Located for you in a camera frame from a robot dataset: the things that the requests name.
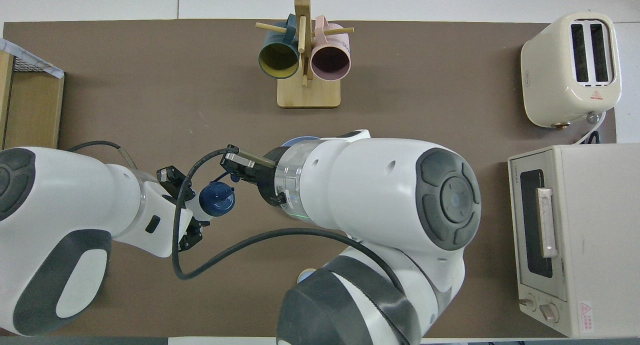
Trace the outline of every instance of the warning label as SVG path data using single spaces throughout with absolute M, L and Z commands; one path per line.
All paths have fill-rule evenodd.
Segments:
M 580 301 L 578 304 L 582 333 L 594 332 L 594 308 L 592 307 L 592 302 Z
M 593 92 L 593 95 L 591 95 L 591 98 L 597 101 L 601 101 L 603 100 L 602 95 L 600 95 L 600 93 L 598 92 L 598 90 L 595 90 Z

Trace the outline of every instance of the mug handle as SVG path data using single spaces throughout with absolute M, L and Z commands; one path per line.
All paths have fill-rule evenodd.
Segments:
M 327 44 L 327 36 L 325 35 L 325 29 L 329 28 L 329 22 L 327 22 L 327 18 L 325 15 L 320 15 L 315 18 L 315 39 L 317 41 L 317 45 Z
M 286 32 L 284 33 L 284 37 L 282 38 L 282 41 L 284 43 L 293 44 L 296 37 L 296 31 L 298 30 L 297 21 L 298 20 L 296 20 L 296 15 L 288 15 L 288 19 L 286 19 Z

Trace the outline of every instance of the blue knob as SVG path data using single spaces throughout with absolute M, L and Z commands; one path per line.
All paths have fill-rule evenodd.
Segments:
M 235 188 L 220 181 L 211 181 L 199 193 L 198 201 L 205 213 L 218 217 L 222 216 L 236 204 Z

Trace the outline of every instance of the wooden mug holder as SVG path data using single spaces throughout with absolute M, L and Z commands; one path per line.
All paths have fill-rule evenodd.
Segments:
M 278 79 L 277 102 L 281 108 L 336 108 L 340 105 L 340 80 L 327 81 L 311 70 L 311 48 L 315 33 L 311 31 L 311 0 L 294 0 L 297 21 L 299 66 L 295 74 Z M 256 23 L 256 28 L 285 33 L 280 26 Z M 353 33 L 354 28 L 326 30 L 325 35 Z

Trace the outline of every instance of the oven door handle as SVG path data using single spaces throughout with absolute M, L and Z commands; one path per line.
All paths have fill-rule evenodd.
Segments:
M 542 257 L 557 257 L 558 249 L 556 248 L 554 213 L 551 202 L 551 196 L 554 192 L 548 187 L 538 187 L 535 192 L 537 194 L 537 218 L 540 230 Z

